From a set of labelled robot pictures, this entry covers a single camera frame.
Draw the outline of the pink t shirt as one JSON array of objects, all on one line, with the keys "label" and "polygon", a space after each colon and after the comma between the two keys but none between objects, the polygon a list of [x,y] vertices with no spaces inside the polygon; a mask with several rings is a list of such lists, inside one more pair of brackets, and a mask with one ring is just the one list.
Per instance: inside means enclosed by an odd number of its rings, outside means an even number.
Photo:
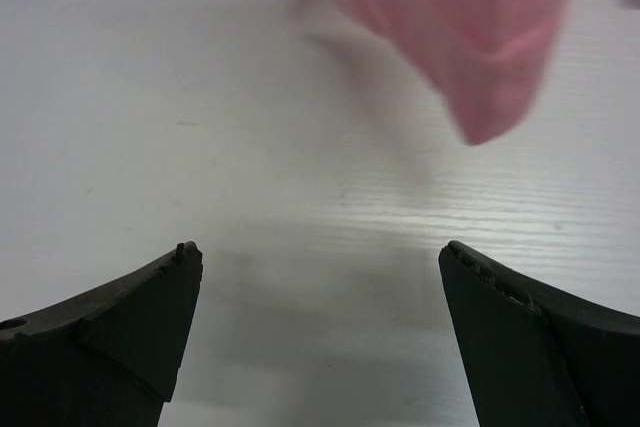
[{"label": "pink t shirt", "polygon": [[478,145],[528,113],[567,0],[335,0],[387,38],[442,94]]}]

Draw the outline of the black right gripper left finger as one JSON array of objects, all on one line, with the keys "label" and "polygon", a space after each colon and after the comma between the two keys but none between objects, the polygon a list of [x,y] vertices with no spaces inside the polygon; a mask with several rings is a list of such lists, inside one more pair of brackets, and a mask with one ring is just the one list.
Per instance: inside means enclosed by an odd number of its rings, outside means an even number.
[{"label": "black right gripper left finger", "polygon": [[203,274],[193,242],[1,324],[4,426],[155,426],[172,400]]}]

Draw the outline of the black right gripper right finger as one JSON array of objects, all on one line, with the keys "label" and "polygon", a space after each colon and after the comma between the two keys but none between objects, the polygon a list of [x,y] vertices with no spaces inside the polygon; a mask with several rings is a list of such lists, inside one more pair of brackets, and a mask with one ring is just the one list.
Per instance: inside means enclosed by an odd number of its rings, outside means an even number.
[{"label": "black right gripper right finger", "polygon": [[480,425],[638,425],[638,317],[458,241],[438,263]]}]

